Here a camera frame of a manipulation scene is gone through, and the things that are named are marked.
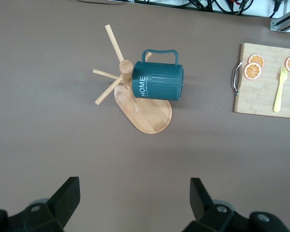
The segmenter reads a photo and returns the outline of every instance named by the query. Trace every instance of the cable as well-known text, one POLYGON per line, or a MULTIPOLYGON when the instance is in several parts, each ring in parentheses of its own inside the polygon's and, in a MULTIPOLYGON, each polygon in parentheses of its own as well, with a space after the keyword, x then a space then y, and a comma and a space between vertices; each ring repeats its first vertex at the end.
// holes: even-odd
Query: cable
POLYGON ((205 7, 202 3, 198 0, 189 0, 189 2, 194 5, 196 8, 198 8, 200 11, 205 11, 205 7))
POLYGON ((234 1, 233 0, 225 0, 229 6, 229 9, 233 12, 234 1))
POLYGON ((208 12, 213 12, 213 0, 207 0, 207 6, 206 6, 206 10, 208 12))
POLYGON ((115 1, 113 3, 106 3, 106 2, 94 2, 94 1, 89 1, 89 0, 76 0, 82 3, 91 3, 91 4, 99 4, 99 5, 118 5, 118 4, 124 4, 124 2, 126 2, 126 0, 117 0, 119 2, 115 3, 115 1))
POLYGON ((235 14, 235 15, 241 15, 243 11, 245 11, 245 10, 247 10, 249 7, 251 7, 251 5, 252 5, 252 3, 253 3, 254 0, 251 0, 250 4, 249 4, 246 8, 244 8, 245 5, 246 5, 246 3, 247 3, 248 1, 249 1, 249 0, 243 0, 242 3, 241 3, 241 5, 244 4, 243 7, 241 7, 241 6, 239 7, 239 9, 241 9, 241 10, 239 10, 239 11, 235 11, 235 12, 232 12, 232 11, 226 11, 225 9, 223 9, 223 8, 219 5, 219 3, 217 2, 217 0, 214 0, 214 2, 216 3, 216 5, 219 7, 219 9, 220 9, 222 12, 224 12, 224 13, 226 13, 226 14, 235 14))
POLYGON ((234 0, 233 2, 235 2, 236 5, 241 5, 241 3, 238 2, 238 0, 234 0))
POLYGON ((190 2, 188 2, 188 3, 186 3, 186 4, 183 4, 183 5, 179 5, 179 6, 171 6, 172 8, 185 8, 185 6, 188 6, 188 5, 190 5, 191 3, 190 2))
POLYGON ((280 7, 280 5, 281 5, 281 2, 282 2, 282 0, 275 0, 273 13, 272 13, 272 15, 270 16, 270 18, 272 18, 272 17, 275 15, 275 13, 279 10, 279 7, 280 7))

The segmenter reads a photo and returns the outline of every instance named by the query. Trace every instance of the metal bracket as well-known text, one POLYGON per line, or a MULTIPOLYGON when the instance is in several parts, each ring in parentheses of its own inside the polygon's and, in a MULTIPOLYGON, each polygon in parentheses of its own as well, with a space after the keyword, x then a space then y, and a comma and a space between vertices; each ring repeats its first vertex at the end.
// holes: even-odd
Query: metal bracket
POLYGON ((271 21, 270 30, 290 33, 290 12, 281 16, 280 18, 273 18, 271 21))

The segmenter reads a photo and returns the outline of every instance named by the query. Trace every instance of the wooden mug tree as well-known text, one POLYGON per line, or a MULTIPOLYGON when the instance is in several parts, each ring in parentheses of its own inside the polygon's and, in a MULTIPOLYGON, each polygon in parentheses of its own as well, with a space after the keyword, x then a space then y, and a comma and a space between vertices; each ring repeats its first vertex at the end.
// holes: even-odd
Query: wooden mug tree
MULTIPOLYGON (((148 134, 154 134, 164 130, 170 124, 172 118, 172 107, 169 101, 135 98, 132 91, 133 64, 131 61, 123 58, 111 26, 106 25, 105 29, 119 60, 120 76, 96 69, 93 70, 93 73, 115 79, 98 97, 95 103, 99 105, 115 90, 117 104, 138 130, 148 134)), ((147 61, 151 55, 148 52, 145 60, 147 61)))

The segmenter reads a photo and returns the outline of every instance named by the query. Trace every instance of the brown table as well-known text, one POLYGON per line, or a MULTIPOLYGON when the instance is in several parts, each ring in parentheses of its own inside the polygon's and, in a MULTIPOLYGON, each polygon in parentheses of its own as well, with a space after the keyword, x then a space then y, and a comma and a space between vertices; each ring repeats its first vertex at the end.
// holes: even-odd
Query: brown table
MULTIPOLYGON (((290 48, 270 19, 137 4, 0 0, 0 208, 9 215, 79 176, 81 202, 65 230, 182 231, 194 219, 189 180, 238 213, 267 211, 290 228, 290 119, 233 112, 242 43, 290 48), (114 97, 118 74, 104 26, 123 56, 175 49, 182 98, 161 133, 139 132, 114 97)), ((152 61, 172 62, 172 55, 152 61)))

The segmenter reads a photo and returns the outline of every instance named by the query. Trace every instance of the mug handle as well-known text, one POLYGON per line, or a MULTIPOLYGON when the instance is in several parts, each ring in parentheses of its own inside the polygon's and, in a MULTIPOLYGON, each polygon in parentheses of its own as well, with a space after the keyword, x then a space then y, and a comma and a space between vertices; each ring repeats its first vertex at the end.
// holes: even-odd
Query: mug handle
POLYGON ((175 65, 178 64, 178 53, 175 50, 158 51, 158 50, 153 50, 153 49, 147 49, 142 53, 142 63, 145 62, 145 56, 146 56, 147 52, 151 52, 151 53, 174 53, 175 65))

